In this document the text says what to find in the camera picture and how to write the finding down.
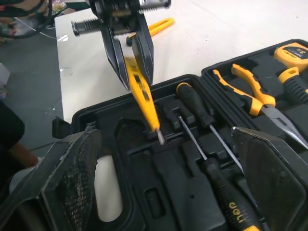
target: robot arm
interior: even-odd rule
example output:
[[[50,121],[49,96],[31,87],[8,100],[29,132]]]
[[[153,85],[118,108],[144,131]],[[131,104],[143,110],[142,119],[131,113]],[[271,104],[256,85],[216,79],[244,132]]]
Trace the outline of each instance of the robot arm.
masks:
[[[90,0],[96,20],[72,23],[76,36],[101,31],[108,61],[117,76],[129,90],[128,74],[120,41],[116,35],[135,32],[132,49],[143,76],[149,85],[153,82],[153,42],[143,12],[169,7],[171,0]]]

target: gray floor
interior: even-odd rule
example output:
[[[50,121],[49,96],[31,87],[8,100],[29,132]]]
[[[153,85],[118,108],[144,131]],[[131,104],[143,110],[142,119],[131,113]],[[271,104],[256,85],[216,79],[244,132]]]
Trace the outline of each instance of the gray floor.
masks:
[[[55,37],[55,30],[45,30]],[[24,122],[26,130],[21,143],[44,156],[56,141],[51,136],[51,122],[63,118],[57,43],[43,35],[9,41],[0,45],[0,63],[11,75],[4,103]]]

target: black screwdriver handle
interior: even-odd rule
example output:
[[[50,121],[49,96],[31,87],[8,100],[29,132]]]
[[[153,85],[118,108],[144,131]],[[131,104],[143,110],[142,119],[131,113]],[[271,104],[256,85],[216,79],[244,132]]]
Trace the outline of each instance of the black screwdriver handle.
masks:
[[[260,231],[262,225],[248,200],[224,176],[218,161],[209,158],[202,163],[201,170],[209,177],[215,193],[221,201],[225,217],[234,231]]]
[[[177,86],[177,94],[184,105],[200,120],[202,127],[207,128],[215,120],[207,113],[198,93],[188,83],[180,83]]]
[[[285,94],[295,103],[308,104],[308,87],[299,76],[297,67],[292,67],[282,72],[278,79],[283,84]]]

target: yellow tape measure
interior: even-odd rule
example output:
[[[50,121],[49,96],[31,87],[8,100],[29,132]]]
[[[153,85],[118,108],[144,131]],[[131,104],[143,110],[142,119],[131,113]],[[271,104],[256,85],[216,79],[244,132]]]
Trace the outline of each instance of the yellow tape measure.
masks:
[[[308,66],[308,48],[294,42],[279,47],[274,53],[274,58],[287,68],[298,67],[299,72],[302,72]]]

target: white table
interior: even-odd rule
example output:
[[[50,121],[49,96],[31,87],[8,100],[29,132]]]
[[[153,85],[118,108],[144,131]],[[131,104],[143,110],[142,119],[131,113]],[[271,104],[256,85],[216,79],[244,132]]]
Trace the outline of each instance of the white table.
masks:
[[[173,0],[168,10],[147,12],[149,25],[168,17],[176,21],[153,37],[154,84],[184,74],[200,75],[209,65],[289,39],[307,40],[307,9],[304,0]],[[107,61],[100,32],[73,34],[71,21],[93,17],[89,9],[55,20],[57,38],[67,35],[58,42],[67,122],[80,109],[127,93]],[[125,36],[120,40],[124,54],[132,55]],[[101,217],[107,221],[120,213],[121,202],[112,159],[99,161],[97,169],[108,177],[97,180],[96,187],[101,188],[97,199],[102,200]]]

